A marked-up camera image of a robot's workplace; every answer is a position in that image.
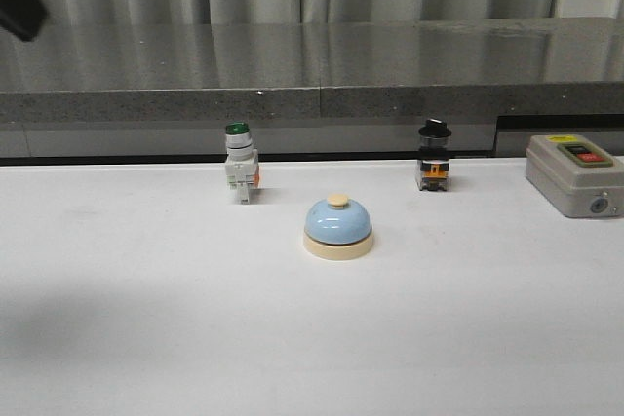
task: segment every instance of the white table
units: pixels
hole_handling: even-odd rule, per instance
[[[624,414],[624,219],[560,215],[525,160],[0,169],[2,415]],[[330,192],[347,262],[301,245]]]

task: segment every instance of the push button switch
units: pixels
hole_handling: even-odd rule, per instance
[[[583,153],[589,153],[589,149],[583,145],[564,145],[564,148],[572,155],[581,155]]]
[[[576,157],[585,163],[596,163],[605,160],[605,158],[598,156],[596,153],[581,153],[580,155],[576,155]]]

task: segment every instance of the granite countertop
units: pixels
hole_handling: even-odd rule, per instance
[[[622,113],[623,32],[597,18],[0,31],[0,123]]]

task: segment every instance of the gray control box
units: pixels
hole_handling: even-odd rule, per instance
[[[526,178],[571,218],[624,211],[624,164],[580,135],[536,135],[526,149]]]

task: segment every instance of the green button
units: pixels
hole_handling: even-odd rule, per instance
[[[225,126],[225,133],[228,135],[241,135],[250,131],[250,126],[245,122],[233,122]]]

